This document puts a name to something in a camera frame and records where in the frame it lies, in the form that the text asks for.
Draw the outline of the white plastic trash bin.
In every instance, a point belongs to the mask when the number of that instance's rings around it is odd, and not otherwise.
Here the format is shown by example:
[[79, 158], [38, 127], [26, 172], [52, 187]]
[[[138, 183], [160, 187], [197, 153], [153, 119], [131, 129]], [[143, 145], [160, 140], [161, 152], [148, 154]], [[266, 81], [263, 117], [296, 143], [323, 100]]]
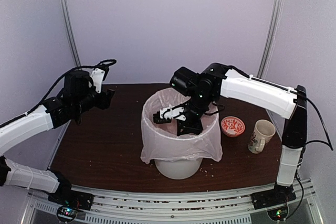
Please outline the white plastic trash bin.
[[180, 159], [178, 161], [162, 161], [155, 159], [158, 171], [165, 177], [174, 180], [182, 180], [192, 177], [201, 166], [203, 159], [198, 158], [194, 161]]

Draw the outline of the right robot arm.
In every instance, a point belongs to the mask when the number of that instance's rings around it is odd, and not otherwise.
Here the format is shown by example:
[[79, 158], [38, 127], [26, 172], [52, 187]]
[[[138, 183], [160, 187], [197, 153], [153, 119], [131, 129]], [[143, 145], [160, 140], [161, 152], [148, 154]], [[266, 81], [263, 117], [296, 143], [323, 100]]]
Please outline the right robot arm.
[[177, 134], [200, 134], [201, 117], [208, 106], [220, 97], [241, 100], [285, 119], [282, 151], [274, 188], [255, 193], [257, 202], [279, 204], [295, 199], [293, 181], [302, 160], [307, 141], [307, 102], [303, 86], [284, 87], [255, 78], [242, 70], [221, 63], [210, 64], [202, 73], [180, 67], [174, 72], [170, 86], [189, 100], [162, 113], [164, 119], [177, 119]]

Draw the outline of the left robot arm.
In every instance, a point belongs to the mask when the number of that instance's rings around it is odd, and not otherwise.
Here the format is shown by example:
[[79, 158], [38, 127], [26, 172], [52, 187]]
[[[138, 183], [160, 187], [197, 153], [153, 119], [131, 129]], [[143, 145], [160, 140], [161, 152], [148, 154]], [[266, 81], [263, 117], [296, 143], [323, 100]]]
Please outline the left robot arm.
[[11, 161], [4, 154], [23, 141], [74, 120], [92, 108], [110, 106], [114, 90], [102, 90], [109, 67], [92, 67], [92, 72], [73, 69], [62, 79], [64, 87], [55, 97], [43, 98], [34, 108], [1, 124], [1, 186], [18, 186], [47, 193], [60, 204], [71, 205], [76, 197], [71, 183], [60, 172], [31, 168]]

